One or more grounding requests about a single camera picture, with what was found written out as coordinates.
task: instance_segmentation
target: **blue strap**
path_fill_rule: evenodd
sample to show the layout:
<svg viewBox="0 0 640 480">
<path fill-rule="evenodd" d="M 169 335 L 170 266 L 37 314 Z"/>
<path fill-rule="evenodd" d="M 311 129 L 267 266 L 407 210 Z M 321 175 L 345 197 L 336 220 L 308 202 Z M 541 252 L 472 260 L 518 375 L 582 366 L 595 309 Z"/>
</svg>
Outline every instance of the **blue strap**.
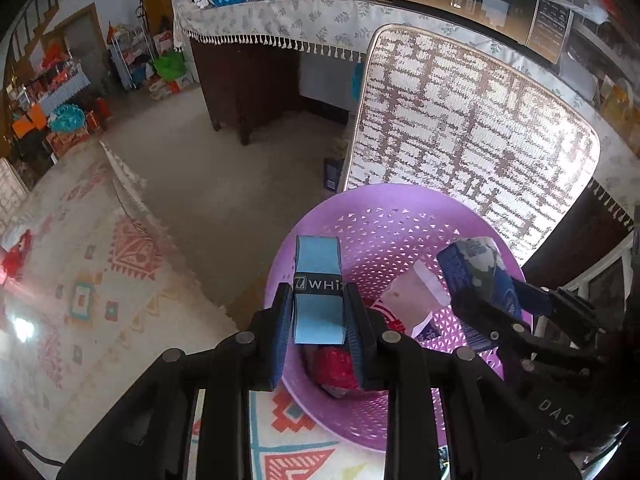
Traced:
<svg viewBox="0 0 640 480">
<path fill-rule="evenodd" d="M 338 238 L 299 236 L 296 242 L 296 272 L 331 276 L 342 273 Z M 342 296 L 305 294 L 300 288 L 294 288 L 294 343 L 341 345 L 344 338 Z"/>
</svg>

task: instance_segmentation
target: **purple basket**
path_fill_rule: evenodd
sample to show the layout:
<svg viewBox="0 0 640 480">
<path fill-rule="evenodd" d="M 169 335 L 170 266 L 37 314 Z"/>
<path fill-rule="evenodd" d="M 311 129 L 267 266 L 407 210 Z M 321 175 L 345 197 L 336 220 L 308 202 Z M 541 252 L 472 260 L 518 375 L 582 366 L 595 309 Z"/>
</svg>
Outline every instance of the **purple basket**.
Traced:
<svg viewBox="0 0 640 480">
<path fill-rule="evenodd" d="M 389 283 L 422 260 L 439 276 L 436 254 L 459 237 L 494 238 L 507 272 L 523 279 L 522 271 L 498 234 L 476 213 L 437 191 L 406 184 L 375 184 L 339 193 L 316 206 L 298 222 L 276 255 L 265 290 L 265 305 L 273 301 L 280 282 L 292 282 L 296 235 L 340 238 L 345 282 L 355 282 L 363 298 L 376 300 Z M 466 345 L 458 319 L 449 307 L 434 314 L 442 334 L 423 346 L 452 352 Z M 502 376 L 495 350 L 481 353 Z M 290 345 L 282 381 L 295 401 L 318 424 L 359 446 L 376 451 L 386 447 L 386 396 L 334 399 L 307 376 L 302 352 Z M 433 393 L 438 444 L 446 444 L 442 407 Z"/>
</svg>

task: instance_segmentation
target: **concrete floor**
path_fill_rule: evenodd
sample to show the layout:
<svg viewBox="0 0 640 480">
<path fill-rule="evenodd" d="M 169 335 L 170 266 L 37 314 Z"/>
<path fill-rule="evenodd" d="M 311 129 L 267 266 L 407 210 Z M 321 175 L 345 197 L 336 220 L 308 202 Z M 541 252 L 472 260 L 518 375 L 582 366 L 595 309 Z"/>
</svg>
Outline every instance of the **concrete floor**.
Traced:
<svg viewBox="0 0 640 480">
<path fill-rule="evenodd" d="M 147 179 L 143 197 L 216 304 L 268 272 L 281 240 L 331 193 L 322 160 L 344 127 L 306 112 L 255 130 L 215 132 L 199 87 L 153 102 L 143 91 L 114 105 L 105 142 Z"/>
</svg>

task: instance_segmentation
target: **metal screw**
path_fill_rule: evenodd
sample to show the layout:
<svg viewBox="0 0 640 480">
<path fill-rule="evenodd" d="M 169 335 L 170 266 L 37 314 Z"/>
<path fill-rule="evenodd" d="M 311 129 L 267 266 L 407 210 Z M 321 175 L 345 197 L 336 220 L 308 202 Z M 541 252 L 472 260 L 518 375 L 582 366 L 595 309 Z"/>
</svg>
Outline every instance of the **metal screw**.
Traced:
<svg viewBox="0 0 640 480">
<path fill-rule="evenodd" d="M 476 353 L 468 346 L 459 346 L 456 348 L 456 356 L 463 361 L 472 361 L 473 358 L 476 357 Z"/>
<path fill-rule="evenodd" d="M 255 339 L 254 333 L 249 332 L 248 330 L 245 330 L 244 332 L 238 332 L 236 334 L 236 341 L 239 342 L 241 345 L 247 345 L 254 339 Z"/>
<path fill-rule="evenodd" d="M 395 330 L 387 330 L 382 333 L 382 341 L 387 343 L 398 343 L 402 339 L 402 336 Z"/>
<path fill-rule="evenodd" d="M 167 363 L 175 363 L 182 357 L 182 350 L 179 348 L 169 348 L 162 352 L 162 360 Z"/>
<path fill-rule="evenodd" d="M 531 359 L 523 359 L 520 361 L 520 366 L 522 366 L 522 369 L 526 372 L 532 372 L 536 368 L 536 365 L 533 364 Z"/>
</svg>

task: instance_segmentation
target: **patterned chair back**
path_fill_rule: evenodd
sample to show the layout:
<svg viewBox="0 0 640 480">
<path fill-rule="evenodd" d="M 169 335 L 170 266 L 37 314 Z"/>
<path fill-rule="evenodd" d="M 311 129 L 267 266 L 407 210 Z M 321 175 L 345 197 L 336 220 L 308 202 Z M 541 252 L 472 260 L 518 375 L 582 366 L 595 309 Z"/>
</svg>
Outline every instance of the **patterned chair back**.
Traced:
<svg viewBox="0 0 640 480">
<path fill-rule="evenodd" d="M 28 195 L 29 190 L 14 167 L 5 158 L 0 158 L 0 234 Z"/>
<path fill-rule="evenodd" d="M 492 225 L 523 264 L 595 170 L 589 123 L 523 73 L 405 25 L 373 35 L 341 189 L 439 190 Z"/>
</svg>

